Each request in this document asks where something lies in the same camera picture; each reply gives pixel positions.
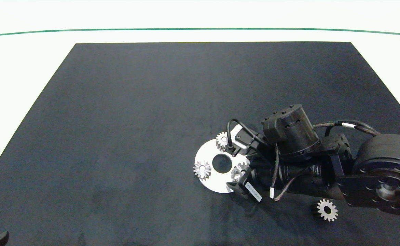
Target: black cable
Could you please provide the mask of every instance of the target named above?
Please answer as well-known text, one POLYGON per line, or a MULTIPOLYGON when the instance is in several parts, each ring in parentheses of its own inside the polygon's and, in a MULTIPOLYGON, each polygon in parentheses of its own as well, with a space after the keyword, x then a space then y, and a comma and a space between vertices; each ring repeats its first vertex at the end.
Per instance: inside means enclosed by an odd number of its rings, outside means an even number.
POLYGON ((376 131, 373 127, 371 127, 369 124, 364 123, 362 121, 359 120, 337 120, 335 122, 329 121, 329 122, 325 122, 325 123, 320 123, 320 124, 315 124, 313 127, 326 127, 326 131, 325 131, 325 137, 329 136, 332 128, 334 126, 343 126, 343 123, 347 123, 347 124, 352 124, 354 125, 354 129, 370 134, 372 136, 377 136, 380 135, 381 133, 376 131))
POLYGON ((275 143, 274 146, 276 149, 276 164, 274 166, 273 179, 271 181, 271 188, 274 188, 274 185, 276 184, 277 173, 278 173, 278 169, 279 169, 279 149, 278 149, 277 143, 275 143))
POLYGON ((227 145, 229 148, 233 148, 233 143, 232 143, 232 138, 230 135, 230 124, 233 122, 236 122, 237 124, 239 124, 240 126, 242 126, 242 128, 244 129, 244 131, 246 131, 251 137, 253 137, 254 139, 256 139, 256 141, 263 143, 264 145, 267 145, 269 147, 272 147, 269 143, 265 142, 264 140, 260 139, 258 136, 256 136, 256 134, 254 134, 250 128, 246 127, 242 122, 240 122, 237 119, 231 119, 227 122, 227 145))
POLYGON ((364 122, 359 121, 359 120, 337 120, 337 121, 338 121, 338 122, 351 123, 351 124, 358 125, 358 126, 363 126, 363 127, 372 129, 373 131, 376 131, 376 130, 375 130, 372 126, 370 126, 369 124, 364 123, 364 122))

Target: gear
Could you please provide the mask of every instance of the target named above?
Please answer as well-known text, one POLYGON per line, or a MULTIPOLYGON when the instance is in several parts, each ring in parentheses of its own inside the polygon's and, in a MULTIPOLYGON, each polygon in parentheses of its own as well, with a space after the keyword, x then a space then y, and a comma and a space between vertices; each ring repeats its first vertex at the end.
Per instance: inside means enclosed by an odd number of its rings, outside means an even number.
POLYGON ((248 168, 248 161, 246 162, 242 162, 242 163, 238 163, 238 165, 235 165, 232 169, 232 173, 231 173, 231 178, 233 180, 233 182, 238 182, 239 179, 242 177, 242 175, 245 174, 245 171, 248 168))
POLYGON ((217 148, 221 151, 226 151, 227 146, 227 132, 221 132, 216 138, 217 148))
POLYGON ((334 221, 337 219, 338 210, 333 202, 330 202, 329 200, 320 200, 318 203, 314 203, 311 208, 312 214, 315 218, 325 221, 334 221))
POLYGON ((212 168, 208 162, 196 162, 194 165, 194 173, 201 180, 206 180, 210 176, 212 168))

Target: black table surface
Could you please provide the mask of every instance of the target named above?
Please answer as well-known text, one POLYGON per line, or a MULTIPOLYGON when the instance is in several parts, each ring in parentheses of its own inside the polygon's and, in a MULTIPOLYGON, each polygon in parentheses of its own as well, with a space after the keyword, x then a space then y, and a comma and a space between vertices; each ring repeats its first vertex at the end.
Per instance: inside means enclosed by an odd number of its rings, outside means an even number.
MULTIPOLYGON (((312 123, 400 134, 400 105, 348 42, 77 44, 0 157, 0 233, 11 246, 400 245, 400 216, 337 201, 339 219, 319 223, 315 197, 254 206, 194 176, 229 119, 259 131, 296 103, 312 123)), ((334 131, 353 153, 369 138, 334 131)))

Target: white disc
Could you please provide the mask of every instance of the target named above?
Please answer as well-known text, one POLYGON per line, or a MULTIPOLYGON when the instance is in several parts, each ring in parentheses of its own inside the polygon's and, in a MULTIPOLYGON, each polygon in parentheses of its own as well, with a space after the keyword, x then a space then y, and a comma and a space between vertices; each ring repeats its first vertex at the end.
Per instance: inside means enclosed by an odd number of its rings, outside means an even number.
MULTIPOLYGON (((232 139, 234 138, 234 135, 239 132, 241 127, 237 125, 232 131, 231 131, 231 137, 232 139)), ((245 158, 245 155, 237 154, 235 157, 233 157, 231 154, 227 152, 220 151, 217 148, 216 144, 216 139, 212 139, 210 141, 207 141, 204 143, 200 149, 197 152, 197 155, 195 156, 195 163, 200 162, 208 162, 212 166, 212 170, 210 173, 209 178, 206 180, 200 180, 201 183, 208 188, 209 190, 218 192, 218 193, 230 193, 233 192, 230 188, 227 186, 227 182, 232 181, 232 169, 238 165, 239 163, 248 163, 248 159, 245 158), (229 169, 228 172, 226 173, 219 173, 217 170, 213 168, 212 160, 215 156, 219 154, 224 154, 230 158, 232 161, 232 167, 229 169)))

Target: white background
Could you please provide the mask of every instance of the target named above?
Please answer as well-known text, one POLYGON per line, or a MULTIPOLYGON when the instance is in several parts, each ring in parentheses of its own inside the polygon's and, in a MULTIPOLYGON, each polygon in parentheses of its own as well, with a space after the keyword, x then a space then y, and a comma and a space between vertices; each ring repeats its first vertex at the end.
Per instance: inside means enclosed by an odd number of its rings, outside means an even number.
MULTIPOLYGON (((334 28, 400 32, 400 1, 0 1, 0 33, 84 28, 334 28)), ((0 36, 0 154, 75 43, 229 41, 352 42, 400 103, 399 35, 195 30, 0 36)))

